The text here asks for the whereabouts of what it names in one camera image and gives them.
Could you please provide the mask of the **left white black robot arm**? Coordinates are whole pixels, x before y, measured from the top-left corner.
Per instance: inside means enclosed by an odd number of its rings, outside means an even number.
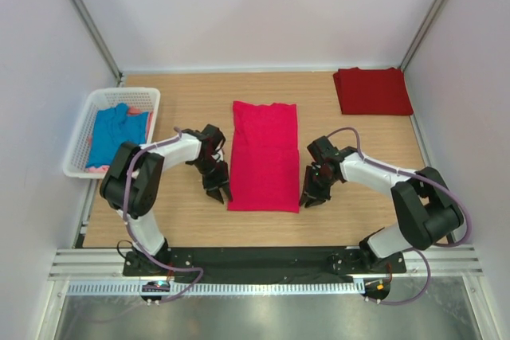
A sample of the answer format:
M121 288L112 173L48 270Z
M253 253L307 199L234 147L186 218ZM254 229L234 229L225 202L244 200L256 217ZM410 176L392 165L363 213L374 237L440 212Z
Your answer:
M222 204L233 200L220 128L208 124L200 131L176 132L156 143L122 143L100 186L100 196L120 215L131 238L131 251L124 255L128 276L160 276L171 266L171 250L154 213L166 170L193 166L208 197Z

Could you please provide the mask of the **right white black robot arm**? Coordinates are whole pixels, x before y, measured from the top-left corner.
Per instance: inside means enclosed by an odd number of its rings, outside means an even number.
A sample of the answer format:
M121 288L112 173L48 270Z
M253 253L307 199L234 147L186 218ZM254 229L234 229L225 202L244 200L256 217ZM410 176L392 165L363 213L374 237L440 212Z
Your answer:
M379 272L405 250L426 250L465 224L464 208L432 168L399 169L366 156L359 147L335 147L327 136L308 145L312 163L306 166L300 205L309 208L331 199L337 182L354 182L387 195L396 223L359 242L359 264Z

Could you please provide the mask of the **magenta pink t shirt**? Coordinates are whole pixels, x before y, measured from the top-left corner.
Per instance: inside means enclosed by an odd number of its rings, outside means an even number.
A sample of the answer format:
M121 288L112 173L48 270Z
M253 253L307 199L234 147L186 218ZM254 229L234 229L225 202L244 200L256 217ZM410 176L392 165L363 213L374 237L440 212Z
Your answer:
M233 102L229 211L298 213L300 153L295 104Z

